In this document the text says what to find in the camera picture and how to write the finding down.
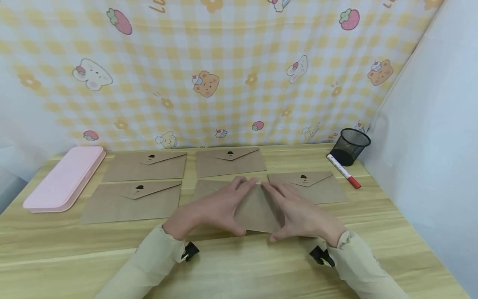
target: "beige sleeve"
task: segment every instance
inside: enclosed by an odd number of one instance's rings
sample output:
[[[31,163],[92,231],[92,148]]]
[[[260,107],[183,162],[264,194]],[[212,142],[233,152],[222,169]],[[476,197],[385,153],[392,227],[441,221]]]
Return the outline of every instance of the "beige sleeve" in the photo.
[[[381,267],[370,247],[354,232],[345,232],[337,248],[327,247],[340,278],[361,299],[407,299],[407,294]]]
[[[185,242],[155,227],[95,299],[142,299],[181,262]]]

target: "black mesh pen holder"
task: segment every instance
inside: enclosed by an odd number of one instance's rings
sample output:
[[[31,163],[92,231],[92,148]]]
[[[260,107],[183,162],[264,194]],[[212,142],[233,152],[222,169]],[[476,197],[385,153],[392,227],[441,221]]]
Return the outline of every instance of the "black mesh pen holder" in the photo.
[[[350,166],[370,143],[370,138],[365,133],[350,128],[343,129],[330,154],[342,166]]]

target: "black clip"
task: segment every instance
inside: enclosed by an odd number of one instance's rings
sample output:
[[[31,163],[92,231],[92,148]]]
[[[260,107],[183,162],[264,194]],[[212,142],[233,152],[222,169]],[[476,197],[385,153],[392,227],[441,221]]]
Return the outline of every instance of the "black clip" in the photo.
[[[184,254],[181,256],[181,259],[186,257],[186,261],[189,262],[193,256],[199,252],[199,249],[193,244],[193,242],[189,242],[188,245],[184,248]]]
[[[323,251],[319,246],[316,246],[309,255],[319,264],[323,265],[326,261],[332,268],[335,267],[334,260],[328,254],[328,250]]]

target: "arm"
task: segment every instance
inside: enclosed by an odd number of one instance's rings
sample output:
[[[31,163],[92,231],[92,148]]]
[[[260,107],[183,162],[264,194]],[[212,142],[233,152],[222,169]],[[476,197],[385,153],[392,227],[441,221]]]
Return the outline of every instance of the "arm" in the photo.
[[[244,235],[234,212],[257,182],[236,177],[220,191],[181,206],[162,225],[154,228],[133,256],[101,289],[95,299],[141,299],[182,261],[186,236],[200,224],[210,224]]]
[[[327,242],[342,280],[362,299],[407,299],[400,286],[379,265],[357,234],[347,231],[329,212],[302,198],[290,184],[262,183],[284,212],[284,227],[272,233],[275,242],[292,236],[317,235]]]

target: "pink pencil case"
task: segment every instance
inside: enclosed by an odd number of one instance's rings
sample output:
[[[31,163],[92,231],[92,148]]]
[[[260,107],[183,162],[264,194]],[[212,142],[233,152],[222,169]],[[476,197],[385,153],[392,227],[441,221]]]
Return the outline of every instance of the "pink pencil case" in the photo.
[[[72,148],[23,202],[32,213],[71,208],[106,156],[101,146]]]

